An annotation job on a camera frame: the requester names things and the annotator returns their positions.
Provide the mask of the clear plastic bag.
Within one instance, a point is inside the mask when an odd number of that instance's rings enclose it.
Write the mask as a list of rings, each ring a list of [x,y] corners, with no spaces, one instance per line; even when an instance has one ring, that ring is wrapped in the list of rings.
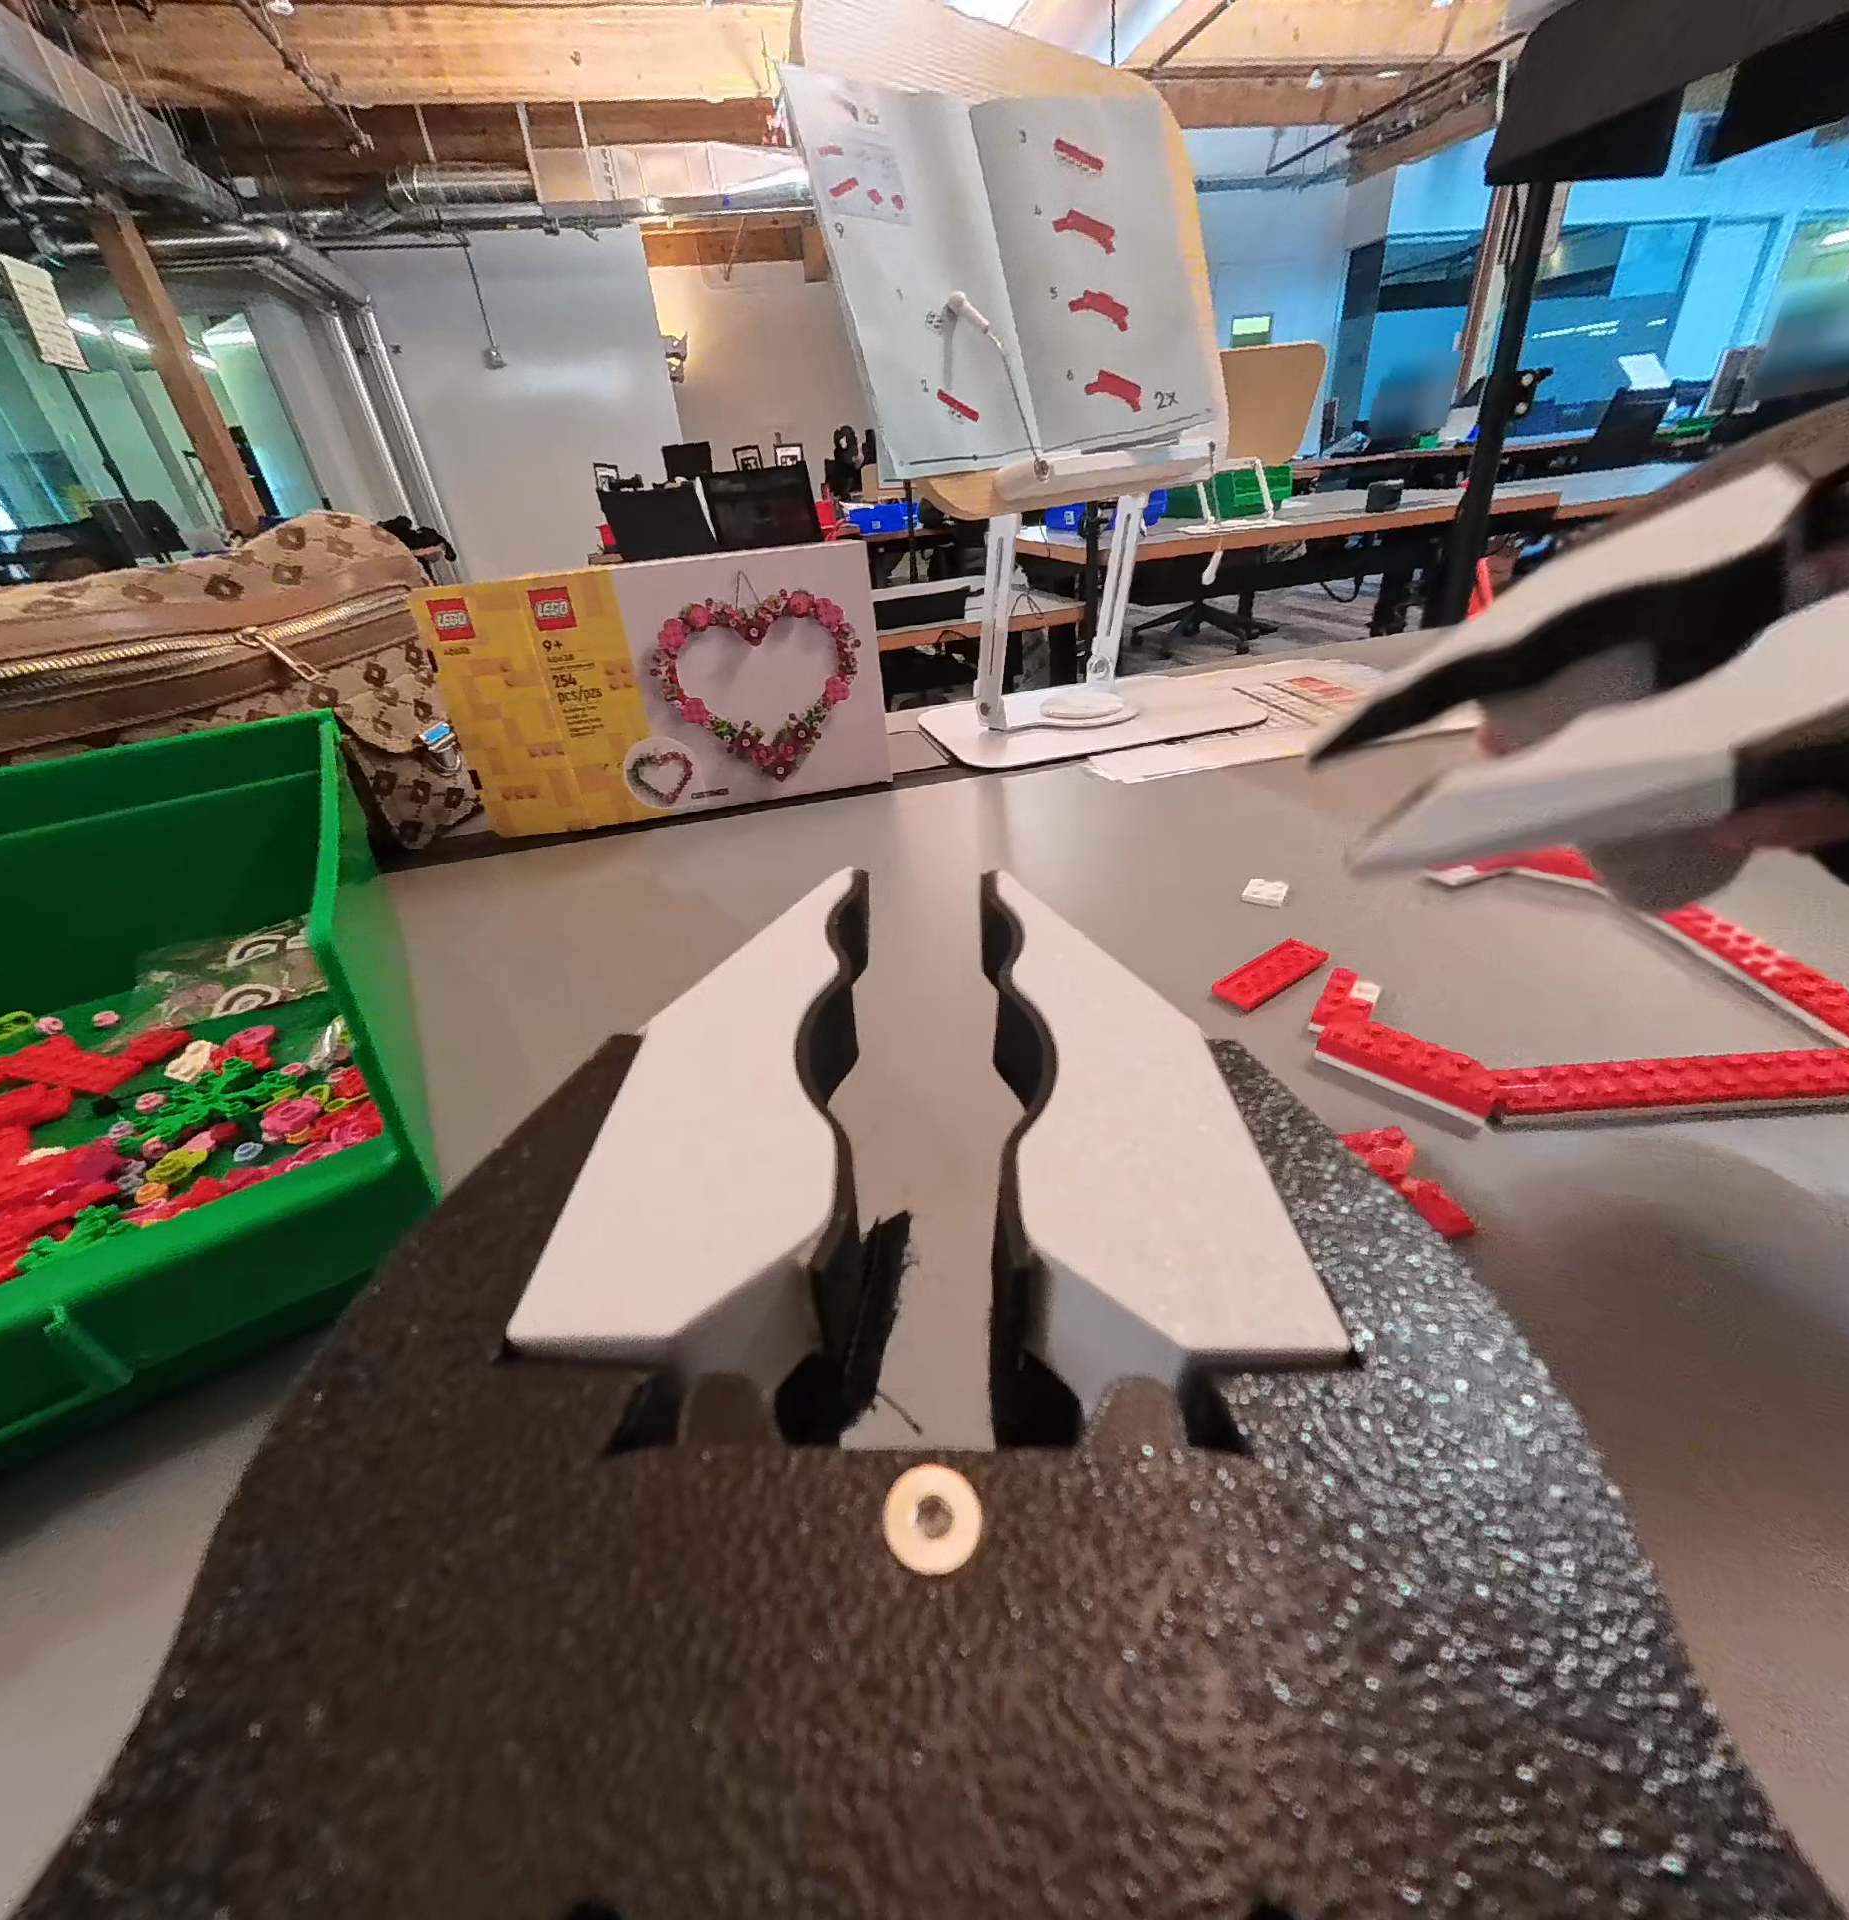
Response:
[[[325,973],[301,916],[248,932],[166,946],[137,959],[135,990],[168,1026],[251,1016],[321,995]]]

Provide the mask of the patterned beige handbag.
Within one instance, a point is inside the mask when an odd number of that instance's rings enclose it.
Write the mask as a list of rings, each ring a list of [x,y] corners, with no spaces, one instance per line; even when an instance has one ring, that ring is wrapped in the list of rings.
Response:
[[[451,556],[315,509],[210,558],[0,587],[0,768],[321,711],[374,838],[418,852],[480,810],[410,610]]]

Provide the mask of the red flat lego plate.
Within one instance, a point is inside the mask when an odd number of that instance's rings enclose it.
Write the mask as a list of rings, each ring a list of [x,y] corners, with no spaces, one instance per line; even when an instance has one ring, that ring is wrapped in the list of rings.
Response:
[[[1284,937],[1232,969],[1221,973],[1208,987],[1213,1000],[1248,1013],[1264,1007],[1273,998],[1287,993],[1328,961],[1323,946]]]

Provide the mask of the pile of loose lego pieces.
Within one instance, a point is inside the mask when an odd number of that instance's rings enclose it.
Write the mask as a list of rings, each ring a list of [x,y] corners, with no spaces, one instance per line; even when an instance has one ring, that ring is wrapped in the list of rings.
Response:
[[[0,1285],[381,1137],[325,991],[186,1028],[39,1020],[0,1049]]]

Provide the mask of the red lego heart frame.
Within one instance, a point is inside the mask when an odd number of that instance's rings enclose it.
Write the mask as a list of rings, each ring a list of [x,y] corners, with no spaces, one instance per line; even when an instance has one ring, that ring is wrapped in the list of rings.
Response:
[[[1818,1036],[1818,1044],[1490,1067],[1379,1022],[1351,969],[1296,941],[1311,971],[1323,971],[1306,1022],[1315,1060],[1473,1129],[1849,1109],[1846,984],[1698,903],[1647,913],[1642,923]]]

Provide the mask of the lego instruction booklet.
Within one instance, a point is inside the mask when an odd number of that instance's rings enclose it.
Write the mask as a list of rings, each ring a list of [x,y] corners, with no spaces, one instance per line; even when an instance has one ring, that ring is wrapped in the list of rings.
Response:
[[[783,96],[890,475],[1075,474],[1225,440],[1159,101],[961,104],[806,64]]]

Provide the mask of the small red lego piece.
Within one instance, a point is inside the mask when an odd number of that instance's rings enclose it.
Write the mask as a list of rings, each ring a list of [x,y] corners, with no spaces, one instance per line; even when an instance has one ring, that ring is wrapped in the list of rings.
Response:
[[[1436,1180],[1416,1169],[1416,1141],[1398,1126],[1389,1124],[1358,1131],[1345,1131],[1339,1141],[1361,1160],[1383,1183],[1409,1201],[1416,1213],[1446,1239],[1464,1239],[1476,1233],[1474,1217],[1464,1212]]]

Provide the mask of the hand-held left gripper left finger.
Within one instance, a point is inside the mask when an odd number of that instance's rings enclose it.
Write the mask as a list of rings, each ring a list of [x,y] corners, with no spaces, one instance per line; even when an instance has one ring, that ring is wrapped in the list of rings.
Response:
[[[857,1313],[869,879],[842,867],[651,1016],[506,1324],[537,1359],[790,1373]]]

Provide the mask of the printed paper sheet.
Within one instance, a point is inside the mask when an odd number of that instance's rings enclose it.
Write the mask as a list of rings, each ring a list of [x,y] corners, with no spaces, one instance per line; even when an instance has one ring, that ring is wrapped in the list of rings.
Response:
[[[1383,671],[1351,660],[1261,661],[1240,670],[1235,687],[1259,707],[1242,728],[1127,746],[1090,755],[1100,780],[1136,785],[1232,765],[1302,759],[1328,721],[1355,707]]]

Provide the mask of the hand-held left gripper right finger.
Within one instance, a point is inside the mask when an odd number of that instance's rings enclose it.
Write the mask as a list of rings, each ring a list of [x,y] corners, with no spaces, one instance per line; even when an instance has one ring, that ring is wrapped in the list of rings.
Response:
[[[1018,1105],[993,1385],[1340,1370],[1351,1333],[1196,1020],[1003,870],[983,875],[983,967]]]

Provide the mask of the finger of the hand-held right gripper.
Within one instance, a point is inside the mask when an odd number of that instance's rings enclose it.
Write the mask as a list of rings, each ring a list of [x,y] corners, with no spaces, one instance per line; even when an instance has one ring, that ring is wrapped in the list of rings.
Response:
[[[1424,785],[1370,827],[1351,865],[1383,873],[1572,848],[1613,878],[1619,850],[1702,852],[1732,816],[1829,794],[1849,803],[1849,590],[1692,681],[1594,707]]]
[[[1311,759],[1455,707],[1473,707],[1517,751],[1591,707],[1702,677],[1786,610],[1813,490],[1773,462],[1574,545],[1383,680]]]

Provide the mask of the long wooden desk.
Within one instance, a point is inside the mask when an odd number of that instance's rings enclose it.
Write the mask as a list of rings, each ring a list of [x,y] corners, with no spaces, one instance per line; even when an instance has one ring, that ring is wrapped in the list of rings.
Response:
[[[1528,543],[1601,527],[1681,475],[1690,463],[1651,462],[1556,478],[1501,483],[1490,498],[1484,548]],[[1463,487],[1409,490],[1379,483],[1366,492],[1305,492],[1274,513],[1192,522],[1165,518],[1138,534],[1129,604],[1152,616],[1133,620],[1129,636],[1228,636],[1240,652],[1273,631],[1259,616],[1264,593],[1370,582],[1379,611],[1372,634],[1395,631],[1395,608],[1412,582],[1436,586],[1464,503]]]

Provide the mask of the small green storage bin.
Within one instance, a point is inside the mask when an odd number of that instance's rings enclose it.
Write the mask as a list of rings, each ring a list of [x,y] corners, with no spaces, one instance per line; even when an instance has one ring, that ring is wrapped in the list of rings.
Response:
[[[1166,492],[1162,519],[1195,526],[1268,522],[1290,500],[1293,463],[1246,462]]]

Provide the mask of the lego set box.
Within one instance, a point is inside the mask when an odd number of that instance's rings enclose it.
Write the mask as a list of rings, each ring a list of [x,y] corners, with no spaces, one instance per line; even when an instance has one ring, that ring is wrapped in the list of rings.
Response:
[[[497,835],[890,782],[855,541],[418,587],[407,611]]]

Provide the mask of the silver air duct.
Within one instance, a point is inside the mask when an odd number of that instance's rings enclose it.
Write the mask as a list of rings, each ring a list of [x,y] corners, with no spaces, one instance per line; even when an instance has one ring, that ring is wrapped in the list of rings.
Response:
[[[536,166],[420,161],[387,174],[383,227],[680,227],[813,213],[800,161],[728,144],[586,147]]]

